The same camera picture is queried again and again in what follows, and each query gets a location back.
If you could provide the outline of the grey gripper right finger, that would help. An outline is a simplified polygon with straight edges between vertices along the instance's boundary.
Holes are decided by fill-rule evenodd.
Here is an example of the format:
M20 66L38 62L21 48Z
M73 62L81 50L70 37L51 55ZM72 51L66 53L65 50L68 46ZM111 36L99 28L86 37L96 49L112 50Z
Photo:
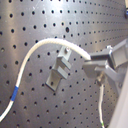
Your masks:
M128 62L128 38L114 47L108 46L101 52L90 54L92 60L108 60L111 68L116 69L119 65Z

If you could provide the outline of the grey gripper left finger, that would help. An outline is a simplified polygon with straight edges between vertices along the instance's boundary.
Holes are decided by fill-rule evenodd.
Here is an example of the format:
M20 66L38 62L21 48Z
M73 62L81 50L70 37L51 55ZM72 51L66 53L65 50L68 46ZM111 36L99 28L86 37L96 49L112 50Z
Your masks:
M124 69L114 70L107 61L88 61L83 65L88 78L94 78L99 86L107 82L117 93L121 93L126 71Z

